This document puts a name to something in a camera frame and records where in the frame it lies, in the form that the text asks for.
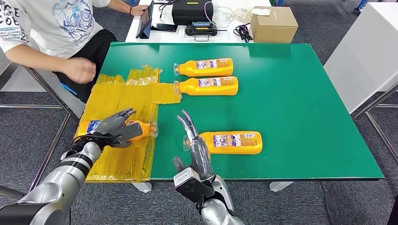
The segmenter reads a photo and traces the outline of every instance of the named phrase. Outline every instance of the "bottle cap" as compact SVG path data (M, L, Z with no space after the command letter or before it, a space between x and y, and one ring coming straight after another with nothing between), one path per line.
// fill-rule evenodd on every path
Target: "bottle cap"
M174 81L174 93L180 95L180 99L183 98L183 95L181 94L180 91L180 82Z
M178 65L177 63L174 63L174 66L173 66L173 68L174 68L174 75L175 76L178 76L178 75L180 75L180 65Z
M191 148L189 147L189 139L187 135L184 135L183 138L183 150L184 151L189 151Z
M153 121L149 124L149 130L152 137L158 137L159 128L158 128L158 123L156 121Z

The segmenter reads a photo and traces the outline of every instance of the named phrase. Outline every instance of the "plastic bottle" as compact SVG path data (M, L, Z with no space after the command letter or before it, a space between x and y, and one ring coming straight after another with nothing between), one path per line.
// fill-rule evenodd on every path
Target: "plastic bottle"
M174 64L174 74L196 76L231 76L234 70L232 59L190 60L184 64Z
M214 78L190 78L183 82L174 81L174 92L181 95L236 95L237 78L234 76Z
M255 155L262 150L261 134L256 131L205 132L199 135L210 154ZM189 150L188 137L183 140L184 151Z
M89 120L89 121L83 121L79 124L79 127L77 128L77 136L80 135L85 135L89 133L94 133L95 128L97 128L98 124L101 123L101 120ZM157 122L151 122L151 123L144 123L139 120L128 120L124 124L130 125L133 123L139 123L142 129L142 135L131 138L131 141L138 141L144 137L152 136L152 137L157 137L159 130L158 130L158 123Z

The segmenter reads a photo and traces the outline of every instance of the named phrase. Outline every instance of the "silver robotic arm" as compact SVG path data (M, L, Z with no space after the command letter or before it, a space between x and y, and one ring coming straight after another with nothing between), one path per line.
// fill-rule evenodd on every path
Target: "silver robotic arm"
M127 147L142 134L138 123L124 126L129 108L104 119L93 134L77 137L61 162L35 189L14 204L0 208L5 225L64 225L68 211L105 146Z
M214 174L210 154L192 122L190 115L182 110L184 116L177 116L182 123L191 150L191 164L185 166L180 157L174 157L177 170L174 176L176 190L196 203L199 214L206 225L244 225L233 216L234 206L224 180Z

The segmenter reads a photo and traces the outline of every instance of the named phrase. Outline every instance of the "cardboard box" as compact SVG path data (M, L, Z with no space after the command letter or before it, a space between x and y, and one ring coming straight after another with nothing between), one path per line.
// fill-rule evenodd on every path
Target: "cardboard box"
M255 7L270 9L266 15L253 14L252 28L254 42L290 43L299 26L290 7Z

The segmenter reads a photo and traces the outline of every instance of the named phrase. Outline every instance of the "black bag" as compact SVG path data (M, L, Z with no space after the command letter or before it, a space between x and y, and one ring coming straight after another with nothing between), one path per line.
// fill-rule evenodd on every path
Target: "black bag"
M205 16L205 3L211 0L178 0L173 3L171 15L175 25L187 25L191 22L208 22ZM213 4L206 5L206 13L213 19Z

